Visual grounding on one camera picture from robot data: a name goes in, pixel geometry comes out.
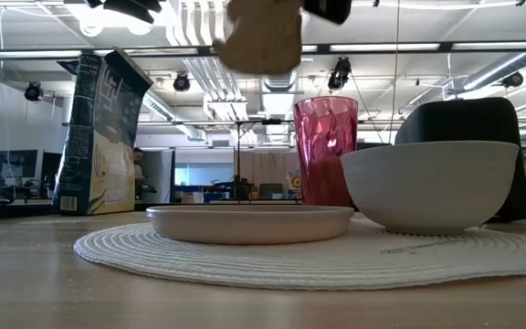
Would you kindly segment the black ceiling spotlight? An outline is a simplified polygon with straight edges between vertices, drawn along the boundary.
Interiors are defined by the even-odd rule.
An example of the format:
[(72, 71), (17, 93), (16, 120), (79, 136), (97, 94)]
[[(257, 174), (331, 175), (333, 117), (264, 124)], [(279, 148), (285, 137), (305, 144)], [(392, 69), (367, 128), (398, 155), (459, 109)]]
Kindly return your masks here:
[(27, 101), (41, 101), (43, 95), (44, 92), (41, 89), (41, 83), (39, 81), (30, 81), (28, 83), (24, 93)]
[(179, 72), (174, 80), (173, 88), (178, 92), (186, 92), (190, 89), (191, 83), (186, 72)]
[(523, 76), (519, 72), (515, 72), (501, 81), (501, 85), (505, 88), (518, 88), (524, 82)]
[(338, 61), (331, 71), (328, 80), (328, 88), (330, 90), (341, 90), (348, 81), (348, 76), (351, 73), (351, 63), (347, 57), (338, 58)]

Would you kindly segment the brown toast slice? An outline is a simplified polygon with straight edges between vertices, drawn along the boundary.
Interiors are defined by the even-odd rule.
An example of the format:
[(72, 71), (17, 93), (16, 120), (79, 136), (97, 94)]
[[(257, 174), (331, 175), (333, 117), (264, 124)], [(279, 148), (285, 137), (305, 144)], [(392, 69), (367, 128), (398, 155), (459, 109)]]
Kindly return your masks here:
[(230, 0), (233, 32), (213, 42), (220, 61), (239, 73), (290, 73), (300, 64), (300, 7), (300, 0)]

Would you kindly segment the blue cereal box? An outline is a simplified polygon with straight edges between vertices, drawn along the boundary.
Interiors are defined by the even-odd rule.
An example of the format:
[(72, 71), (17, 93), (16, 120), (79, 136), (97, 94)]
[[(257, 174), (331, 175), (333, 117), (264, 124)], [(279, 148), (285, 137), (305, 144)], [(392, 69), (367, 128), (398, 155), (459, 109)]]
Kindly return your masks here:
[(121, 48), (79, 57), (54, 191), (56, 212), (89, 216), (134, 210), (133, 149), (152, 84)]

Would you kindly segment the white ceramic bowl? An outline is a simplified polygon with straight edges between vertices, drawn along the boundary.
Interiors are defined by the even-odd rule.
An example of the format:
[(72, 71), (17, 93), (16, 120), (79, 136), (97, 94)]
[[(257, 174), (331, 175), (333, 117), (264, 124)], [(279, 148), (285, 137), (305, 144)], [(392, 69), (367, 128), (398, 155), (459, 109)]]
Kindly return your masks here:
[(494, 141), (398, 143), (342, 157), (353, 203), (386, 229), (455, 234), (495, 216), (511, 190), (520, 148)]

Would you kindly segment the person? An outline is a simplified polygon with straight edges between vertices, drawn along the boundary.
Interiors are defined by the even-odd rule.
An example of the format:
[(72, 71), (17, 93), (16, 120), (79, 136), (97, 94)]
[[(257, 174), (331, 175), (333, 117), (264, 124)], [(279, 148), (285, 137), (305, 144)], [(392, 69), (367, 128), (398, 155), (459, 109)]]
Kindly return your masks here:
[(142, 197), (142, 186), (146, 180), (142, 171), (143, 150), (135, 147), (133, 149), (133, 164), (135, 172), (135, 197), (140, 199)]

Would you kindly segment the black overhead light beam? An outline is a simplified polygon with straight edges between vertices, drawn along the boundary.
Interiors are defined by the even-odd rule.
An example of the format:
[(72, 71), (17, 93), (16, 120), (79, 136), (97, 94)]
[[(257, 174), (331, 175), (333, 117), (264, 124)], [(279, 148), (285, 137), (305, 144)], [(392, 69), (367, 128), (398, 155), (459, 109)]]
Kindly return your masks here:
[[(216, 55), (215, 50), (209, 46), (125, 48), (124, 51), (133, 58), (205, 58)], [(0, 49), (0, 60), (65, 59), (76, 58), (85, 53), (104, 56), (110, 52), (109, 48)], [(453, 52), (526, 52), (526, 40), (309, 44), (301, 49), (304, 56)]]

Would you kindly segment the black toaster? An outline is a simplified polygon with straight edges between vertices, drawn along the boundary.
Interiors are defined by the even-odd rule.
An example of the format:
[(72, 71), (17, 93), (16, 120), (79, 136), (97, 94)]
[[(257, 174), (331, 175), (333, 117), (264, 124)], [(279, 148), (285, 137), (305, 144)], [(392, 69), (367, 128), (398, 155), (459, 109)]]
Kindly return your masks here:
[[(433, 101), (415, 108), (399, 128), (397, 143), (482, 140), (521, 145), (517, 112), (501, 97)], [(491, 220), (507, 223), (526, 218), (526, 175), (518, 152), (510, 192)]]

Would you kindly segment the beige shallow plate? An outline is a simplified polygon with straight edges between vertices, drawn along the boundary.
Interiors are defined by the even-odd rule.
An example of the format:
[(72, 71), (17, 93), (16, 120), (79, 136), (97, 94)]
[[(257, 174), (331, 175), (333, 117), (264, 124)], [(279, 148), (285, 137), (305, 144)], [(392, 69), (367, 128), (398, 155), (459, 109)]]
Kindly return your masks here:
[(149, 207), (153, 229), (168, 239), (227, 245), (273, 245), (333, 239), (345, 234), (350, 207), (203, 205)]

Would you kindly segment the yellow cereal box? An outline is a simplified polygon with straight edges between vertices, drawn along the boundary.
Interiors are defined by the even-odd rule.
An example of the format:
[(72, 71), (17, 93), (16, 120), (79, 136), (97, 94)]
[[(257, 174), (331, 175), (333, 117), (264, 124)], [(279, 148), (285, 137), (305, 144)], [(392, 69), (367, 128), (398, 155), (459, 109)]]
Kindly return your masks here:
[(288, 195), (289, 199), (301, 199), (300, 170), (288, 172)]

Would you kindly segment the white woven round placemat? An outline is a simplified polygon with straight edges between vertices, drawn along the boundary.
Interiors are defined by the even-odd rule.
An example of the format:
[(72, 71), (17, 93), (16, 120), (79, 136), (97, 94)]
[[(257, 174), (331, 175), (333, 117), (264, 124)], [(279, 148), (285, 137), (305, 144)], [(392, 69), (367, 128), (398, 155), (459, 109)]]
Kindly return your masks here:
[(232, 287), (369, 291), (526, 276), (526, 235), (472, 228), (449, 236), (389, 233), (355, 219), (347, 234), (310, 243), (209, 245), (159, 236), (148, 224), (89, 233), (82, 259), (135, 274)]

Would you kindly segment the pink faceted tumbler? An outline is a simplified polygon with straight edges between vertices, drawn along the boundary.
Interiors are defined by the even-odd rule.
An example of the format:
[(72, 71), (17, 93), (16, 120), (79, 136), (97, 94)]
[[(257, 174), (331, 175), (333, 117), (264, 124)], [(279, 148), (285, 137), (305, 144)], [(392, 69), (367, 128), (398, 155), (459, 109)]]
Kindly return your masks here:
[(341, 158), (356, 149), (358, 102), (320, 96), (296, 103), (293, 115), (303, 203), (351, 207)]

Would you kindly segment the black computer monitor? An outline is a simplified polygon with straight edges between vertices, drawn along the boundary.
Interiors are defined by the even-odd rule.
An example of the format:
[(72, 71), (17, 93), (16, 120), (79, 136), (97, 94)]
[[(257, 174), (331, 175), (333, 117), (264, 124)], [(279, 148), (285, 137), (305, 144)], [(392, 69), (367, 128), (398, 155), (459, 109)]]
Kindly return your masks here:
[(0, 151), (2, 178), (30, 178), (36, 176), (37, 150)]

